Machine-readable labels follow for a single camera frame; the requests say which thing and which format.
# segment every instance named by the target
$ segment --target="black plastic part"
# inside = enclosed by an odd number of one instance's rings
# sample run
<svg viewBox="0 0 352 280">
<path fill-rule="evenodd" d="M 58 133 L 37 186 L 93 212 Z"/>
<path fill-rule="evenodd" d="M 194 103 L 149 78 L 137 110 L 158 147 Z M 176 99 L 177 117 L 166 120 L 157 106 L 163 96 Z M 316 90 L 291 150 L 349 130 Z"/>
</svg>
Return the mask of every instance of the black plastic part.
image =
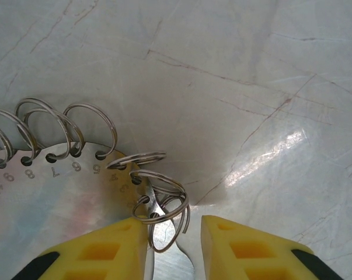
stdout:
<svg viewBox="0 0 352 280">
<path fill-rule="evenodd" d="M 35 258 L 28 263 L 12 280 L 38 280 L 45 271 L 57 260 L 60 256 L 58 252 L 50 252 L 41 257 Z"/>
<path fill-rule="evenodd" d="M 304 252 L 302 250 L 292 250 L 292 253 L 303 265 L 310 270 L 319 280 L 343 280 L 330 267 L 328 267 L 319 257 Z"/>
</svg>

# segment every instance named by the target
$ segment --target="marble surface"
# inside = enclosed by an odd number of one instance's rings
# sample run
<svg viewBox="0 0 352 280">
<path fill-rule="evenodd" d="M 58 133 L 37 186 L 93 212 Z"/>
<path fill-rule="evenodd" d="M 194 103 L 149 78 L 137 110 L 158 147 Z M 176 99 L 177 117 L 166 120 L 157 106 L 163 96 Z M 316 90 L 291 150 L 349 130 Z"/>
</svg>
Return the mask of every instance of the marble surface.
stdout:
<svg viewBox="0 0 352 280">
<path fill-rule="evenodd" d="M 118 150 L 167 151 L 148 168 L 189 193 L 179 246 L 196 279 L 213 214 L 306 244 L 352 280 L 352 0 L 1 0 L 0 108 L 26 96 L 92 102 Z M 51 117 L 33 122 L 62 141 Z M 102 120 L 78 124 L 110 144 Z"/>
</svg>

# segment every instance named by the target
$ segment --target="metal disc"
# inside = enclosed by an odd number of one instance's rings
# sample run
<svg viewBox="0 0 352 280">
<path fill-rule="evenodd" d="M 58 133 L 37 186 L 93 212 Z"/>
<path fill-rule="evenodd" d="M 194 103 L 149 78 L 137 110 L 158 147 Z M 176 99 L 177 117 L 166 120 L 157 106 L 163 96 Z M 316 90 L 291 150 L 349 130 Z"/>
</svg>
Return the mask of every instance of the metal disc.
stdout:
<svg viewBox="0 0 352 280">
<path fill-rule="evenodd" d="M 157 204 L 147 181 L 131 182 L 129 172 L 138 166 L 105 168 L 122 153 L 115 150 L 98 160 L 96 152 L 107 147 L 86 143 L 80 157 L 46 160 L 48 153 L 64 150 L 65 143 L 46 148 L 31 166 L 24 166 L 21 159 L 32 152 L 19 150 L 0 169 L 0 279 L 11 279 L 51 246 L 130 217 L 144 194 L 152 200 L 148 207 Z M 147 215 L 153 210 L 139 211 Z"/>
</svg>

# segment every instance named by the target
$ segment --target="numbered metal plate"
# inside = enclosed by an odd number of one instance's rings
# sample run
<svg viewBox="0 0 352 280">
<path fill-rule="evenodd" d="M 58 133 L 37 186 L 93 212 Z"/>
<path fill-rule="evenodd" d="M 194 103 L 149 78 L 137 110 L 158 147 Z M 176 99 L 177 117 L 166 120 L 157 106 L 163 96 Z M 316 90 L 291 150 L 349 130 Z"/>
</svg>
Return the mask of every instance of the numbered metal plate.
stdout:
<svg viewBox="0 0 352 280">
<path fill-rule="evenodd" d="M 0 279 L 11 279 L 55 244 L 130 217 L 142 194 L 155 198 L 147 181 L 131 182 L 132 166 L 104 168 L 123 157 L 122 153 L 114 151 L 105 160 L 97 160 L 95 153 L 107 147 L 86 143 L 80 157 L 55 163 L 46 160 L 48 153 L 64 150 L 63 143 L 44 149 L 31 166 L 21 164 L 30 152 L 19 150 L 0 169 Z M 147 209 L 139 213 L 146 215 Z"/>
</svg>

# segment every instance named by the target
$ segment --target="white marble countertop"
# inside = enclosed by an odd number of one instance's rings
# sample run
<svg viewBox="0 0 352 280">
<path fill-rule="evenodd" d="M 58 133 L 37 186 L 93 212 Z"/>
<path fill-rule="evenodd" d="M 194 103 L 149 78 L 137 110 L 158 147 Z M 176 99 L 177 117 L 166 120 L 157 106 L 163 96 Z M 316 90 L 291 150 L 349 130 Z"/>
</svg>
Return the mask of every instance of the white marble countertop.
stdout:
<svg viewBox="0 0 352 280">
<path fill-rule="evenodd" d="M 118 150 L 167 151 L 149 169 L 189 193 L 179 245 L 196 279 L 213 214 L 352 280 L 352 0 L 0 1 L 0 108 L 26 96 L 94 103 Z M 98 118 L 81 123 L 110 143 Z"/>
</svg>

